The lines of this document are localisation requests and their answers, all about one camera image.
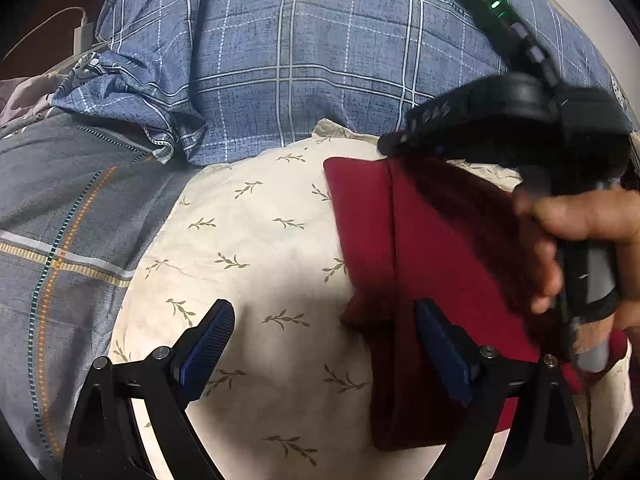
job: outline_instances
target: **gray blanket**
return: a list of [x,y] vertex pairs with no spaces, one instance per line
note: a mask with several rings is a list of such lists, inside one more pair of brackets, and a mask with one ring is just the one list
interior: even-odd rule
[[49,478],[138,261],[199,168],[59,114],[0,140],[0,409]]

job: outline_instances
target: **leaf print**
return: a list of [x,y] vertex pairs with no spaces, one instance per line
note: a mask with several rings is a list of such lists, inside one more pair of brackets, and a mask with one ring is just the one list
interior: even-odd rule
[[287,309],[284,309],[277,316],[267,316],[264,318],[264,321],[261,324],[268,323],[270,321],[276,322],[280,325],[280,328],[284,330],[284,323],[293,323],[296,325],[309,326],[309,323],[305,321],[300,321],[300,318],[304,316],[304,314],[298,314],[294,317],[285,316],[287,313]]
[[113,353],[126,363],[131,361],[131,352],[129,352],[128,357],[125,355],[124,339],[122,340],[122,348],[120,348],[120,343],[116,339],[116,349],[113,351]]
[[348,372],[345,375],[345,380],[339,379],[338,376],[330,370],[328,365],[324,365],[324,371],[326,371],[330,375],[330,377],[324,378],[323,381],[325,383],[336,383],[338,384],[338,386],[341,386],[341,389],[338,391],[339,394],[343,394],[347,390],[351,389],[361,390],[367,385],[367,383],[356,384],[351,381]]
[[218,253],[218,256],[220,256],[221,260],[216,260],[214,263],[216,264],[226,264],[225,269],[230,269],[231,267],[237,267],[238,269],[244,269],[245,267],[248,267],[249,264],[239,264],[238,260],[237,260],[237,254],[234,254],[234,259],[233,260],[229,260],[224,254],[222,253]]
[[186,303],[184,300],[174,301],[174,298],[169,298],[168,300],[165,301],[165,303],[171,303],[174,306],[174,316],[175,316],[176,310],[180,311],[180,313],[184,316],[184,319],[186,319],[187,323],[189,323],[189,326],[193,326],[193,321],[191,321],[190,316],[195,316],[196,313],[188,312],[184,309],[183,305]]
[[289,153],[289,155],[279,156],[276,160],[286,160],[287,162],[298,160],[300,162],[306,162],[306,160],[302,158],[302,155],[291,155],[291,153]]
[[326,202],[327,200],[331,200],[331,193],[329,191],[327,191],[326,193],[323,193],[316,187],[316,184],[312,184],[311,187],[314,189],[311,192],[311,194],[318,195],[322,199],[321,202]]
[[239,196],[242,196],[247,191],[249,192],[249,194],[253,194],[254,193],[254,187],[260,186],[260,184],[262,184],[262,182],[260,182],[259,180],[256,180],[255,182],[245,182],[244,184],[245,184],[246,187],[244,187],[242,189],[236,189],[236,193],[237,193],[236,198],[238,198]]
[[158,270],[160,267],[162,267],[163,265],[165,265],[169,260],[154,260],[155,263],[153,265],[151,265],[150,267],[147,267],[145,270],[148,270],[148,273],[145,276],[145,280],[149,277],[149,275],[151,274],[152,270]]
[[271,435],[264,438],[263,440],[269,440],[270,442],[279,442],[282,446],[282,449],[284,450],[284,458],[289,456],[289,449],[291,449],[296,453],[300,453],[300,456],[302,456],[302,458],[306,458],[307,460],[309,460],[312,466],[318,465],[318,462],[316,462],[316,460],[309,455],[309,453],[316,453],[318,452],[318,450],[312,447],[302,448],[298,446],[298,444],[294,444],[294,442],[300,440],[300,437],[298,436],[292,436],[289,439],[284,439],[279,435]]
[[209,389],[204,393],[204,397],[209,397],[211,392],[215,390],[220,384],[224,384],[228,380],[229,389],[233,384],[234,377],[246,375],[242,370],[235,370],[233,372],[225,372],[224,370],[217,369],[215,370],[218,374],[217,377],[210,379],[207,381],[207,386]]
[[198,231],[200,230],[201,227],[203,226],[209,226],[209,227],[215,227],[216,225],[213,223],[213,221],[215,220],[215,218],[212,218],[209,221],[203,222],[204,218],[201,218],[200,220],[198,220],[196,223],[191,224],[189,227],[187,227],[187,229],[191,229],[192,227],[195,227]]
[[334,275],[334,272],[336,270],[342,269],[345,274],[347,273],[347,267],[345,267],[344,265],[344,260],[341,260],[340,258],[334,258],[334,260],[338,262],[335,266],[322,269],[324,272],[328,272],[328,274],[324,277],[325,283],[329,281],[329,278]]
[[291,220],[283,220],[282,218],[274,218],[271,221],[272,222],[280,222],[285,229],[287,228],[287,226],[297,227],[297,228],[302,229],[302,230],[304,230],[304,228],[305,228],[304,223],[296,224],[296,223],[294,223],[293,219],[291,219]]

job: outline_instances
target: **teal dashed stripe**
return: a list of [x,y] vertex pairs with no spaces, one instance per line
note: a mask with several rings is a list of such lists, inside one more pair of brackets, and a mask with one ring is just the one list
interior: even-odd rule
[[128,144],[123,144],[122,142],[117,142],[116,140],[110,139],[105,134],[97,132],[96,130],[92,130],[91,128],[85,128],[84,126],[77,126],[77,125],[76,125],[76,128],[78,130],[82,130],[84,132],[89,132],[90,134],[95,135],[96,137],[98,137],[98,139],[104,140],[105,142],[108,142],[109,144],[113,144],[114,146],[119,146],[121,148],[125,148],[127,150],[131,150],[132,152],[135,152],[135,153],[139,153],[140,152],[139,149],[134,148],[133,146],[129,146]]
[[44,433],[44,428],[42,426],[42,419],[40,416],[40,407],[38,405],[38,396],[36,394],[36,381],[35,381],[35,372],[33,366],[33,346],[34,346],[34,333],[36,328],[36,314],[38,313],[38,299],[40,297],[40,290],[42,289],[42,285],[44,281],[47,279],[47,274],[49,273],[49,269],[51,267],[51,263],[53,262],[53,257],[55,256],[56,249],[60,246],[60,241],[62,240],[63,235],[66,232],[66,229],[69,227],[71,223],[71,219],[76,214],[78,207],[82,203],[82,200],[86,196],[87,192],[92,188],[95,182],[98,180],[98,177],[102,174],[101,171],[97,171],[94,174],[92,179],[86,185],[86,187],[82,190],[80,196],[76,199],[73,207],[69,210],[69,213],[66,215],[65,221],[63,222],[58,234],[56,235],[56,239],[51,245],[51,250],[47,255],[47,261],[44,264],[44,269],[42,269],[42,274],[40,275],[40,279],[36,284],[36,288],[33,290],[33,294],[31,295],[31,311],[29,314],[29,335],[28,335],[28,346],[27,346],[27,371],[29,375],[29,390],[31,393],[31,403],[33,405],[33,412],[36,418],[36,427],[38,428],[38,432],[40,433],[40,439],[44,444],[47,453],[49,453],[50,457],[53,458],[53,452],[49,446],[47,441],[47,437]]

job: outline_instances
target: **folded red garment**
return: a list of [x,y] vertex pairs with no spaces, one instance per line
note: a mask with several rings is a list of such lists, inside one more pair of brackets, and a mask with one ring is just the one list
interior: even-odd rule
[[[453,324],[508,358],[559,355],[552,316],[532,316],[511,197],[433,158],[331,158],[324,170],[356,293],[342,315],[370,348],[371,429],[378,449],[442,444],[464,409],[447,397],[418,342],[413,301],[431,298]],[[626,336],[610,338],[610,363]],[[580,383],[563,367],[574,392]],[[497,431],[509,428],[508,399]]]

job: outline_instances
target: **blue gripper pad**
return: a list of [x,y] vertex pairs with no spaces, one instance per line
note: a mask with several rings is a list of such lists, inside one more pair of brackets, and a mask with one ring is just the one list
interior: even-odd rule
[[184,331],[174,346],[172,375],[180,384],[180,398],[186,403],[200,398],[218,359],[231,338],[236,323],[234,308],[217,300],[202,321]]
[[453,325],[433,300],[415,302],[418,339],[444,385],[449,397],[468,406],[472,399],[472,373],[453,340]]

